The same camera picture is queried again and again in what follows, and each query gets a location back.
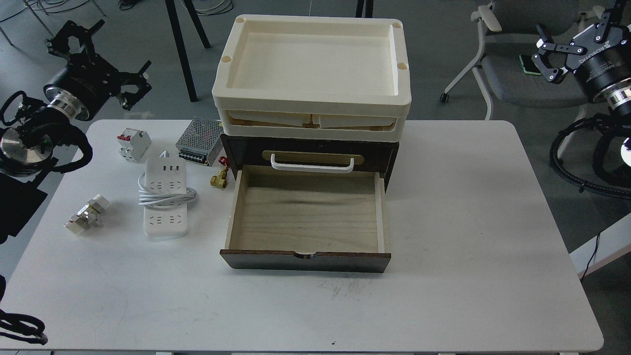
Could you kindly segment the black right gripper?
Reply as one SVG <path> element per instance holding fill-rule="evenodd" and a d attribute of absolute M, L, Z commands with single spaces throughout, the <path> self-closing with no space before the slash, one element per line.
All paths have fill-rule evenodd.
<path fill-rule="evenodd" d="M 570 44 L 554 43 L 545 25 L 536 25 L 541 43 L 532 55 L 546 81 L 561 83 L 570 68 L 591 103 L 630 102 L 630 24 L 627 0 L 580 11 Z"/>

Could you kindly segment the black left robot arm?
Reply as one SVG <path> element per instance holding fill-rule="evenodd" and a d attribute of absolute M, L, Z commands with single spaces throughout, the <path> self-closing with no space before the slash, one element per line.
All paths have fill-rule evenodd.
<path fill-rule="evenodd" d="M 86 29 L 67 21 L 47 41 L 48 52 L 67 61 L 44 86 L 47 101 L 18 91 L 1 108 L 5 113 L 22 97 L 14 119 L 1 120 L 2 242 L 17 236 L 43 203 L 47 195 L 38 185 L 48 173 L 76 171 L 92 160 L 92 146 L 72 120 L 94 119 L 112 97 L 130 110 L 151 90 L 144 77 L 151 61 L 138 72 L 123 72 L 96 53 L 92 36 L 103 24 L 100 20 Z"/>

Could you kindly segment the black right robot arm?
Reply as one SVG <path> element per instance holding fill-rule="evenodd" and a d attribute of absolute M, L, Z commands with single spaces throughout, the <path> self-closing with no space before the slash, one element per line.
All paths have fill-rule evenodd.
<path fill-rule="evenodd" d="M 630 198 L 630 178 L 618 177 L 604 169 L 604 158 L 615 137 L 624 137 L 622 151 L 630 150 L 630 31 L 620 25 L 624 0 L 611 0 L 597 24 L 579 32 L 569 44 L 554 43 L 544 25 L 537 30 L 541 38 L 534 65 L 548 82 L 559 84 L 572 72 L 590 103 L 606 102 L 608 114 L 579 119 L 559 132 L 550 148 L 550 166 L 580 191 L 615 198 Z M 582 128 L 597 128 L 601 138 L 593 152 L 593 171 L 609 184 L 593 184 L 578 178 L 562 166 L 558 150 L 563 140 Z"/>

